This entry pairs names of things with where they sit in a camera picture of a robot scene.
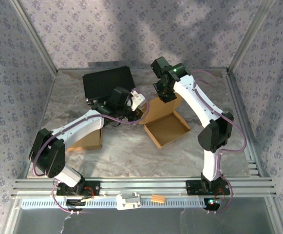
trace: cardboard box lid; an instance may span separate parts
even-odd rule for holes
[[[175,109],[177,109],[182,102],[182,97],[176,94],[177,98],[168,103],[164,103],[159,97],[150,101],[150,110],[144,120],[140,121],[140,124],[147,124],[154,120],[160,119],[164,116],[170,115]]]
[[[75,142],[67,149],[67,152],[100,149],[101,147],[101,129],[98,129]]]

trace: red wire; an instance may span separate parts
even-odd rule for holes
[[[218,188],[218,190],[221,191],[222,194],[224,195],[224,199],[222,200],[222,201],[224,201],[225,200],[225,193],[224,193],[224,191],[221,188]]]
[[[91,197],[94,197],[94,191],[93,191],[93,189],[92,189],[92,188],[90,188],[90,187],[84,187],[84,189],[88,189],[88,190],[90,190],[90,191],[92,192],[92,196],[91,196]]]

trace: black mounting bracket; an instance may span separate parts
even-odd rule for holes
[[[218,193],[219,189],[221,189],[225,195],[230,195],[229,185],[221,177],[214,181],[209,181],[203,176],[203,174],[201,175],[201,180],[186,181],[187,195],[215,196]]]
[[[80,199],[67,199],[66,201],[68,211],[80,212],[83,208],[76,208],[76,206],[82,207],[86,205],[85,201],[81,201]]]
[[[69,187],[64,183],[58,184],[57,196],[91,196],[92,191],[95,196],[99,195],[100,181],[82,180],[74,188]]]

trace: white plastic clip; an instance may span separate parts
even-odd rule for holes
[[[121,210],[137,209],[141,207],[139,193],[119,194],[116,196],[116,208]]]
[[[137,93],[135,90],[131,91],[132,94],[132,111],[135,111],[137,108],[142,108],[146,104],[146,98],[142,95]]]

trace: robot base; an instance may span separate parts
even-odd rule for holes
[[[228,183],[221,177],[208,181],[202,174],[201,180],[187,180],[186,189],[188,195],[221,195],[219,190],[224,192],[224,195],[230,195],[230,189]]]
[[[58,184],[57,196],[91,196],[92,191],[95,196],[99,195],[100,181],[80,181],[74,188],[64,183]]]

